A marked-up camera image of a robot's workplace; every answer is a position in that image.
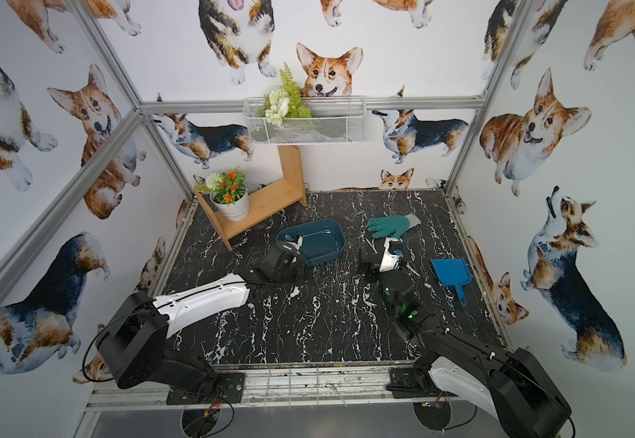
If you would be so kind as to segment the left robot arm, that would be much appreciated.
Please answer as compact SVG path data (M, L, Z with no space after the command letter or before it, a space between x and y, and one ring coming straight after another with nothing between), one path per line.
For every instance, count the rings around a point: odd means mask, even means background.
M240 272L183 292L154 299L135 292L91 345L120 389L150 381L208 397L219 385L213 368L201 357L167 346L167 339L203 319L244 306L261 288L295 280L304 268L298 260L302 245L302 237L290 235Z

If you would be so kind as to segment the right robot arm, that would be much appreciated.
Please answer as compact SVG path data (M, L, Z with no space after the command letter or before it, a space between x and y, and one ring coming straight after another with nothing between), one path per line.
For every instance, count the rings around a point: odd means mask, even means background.
M496 418L510 437L556 437L572 423L570 405L531 352L497 348L426 310L400 255L399 248L362 248L359 264L399 337L421 349L410 392L458 395Z

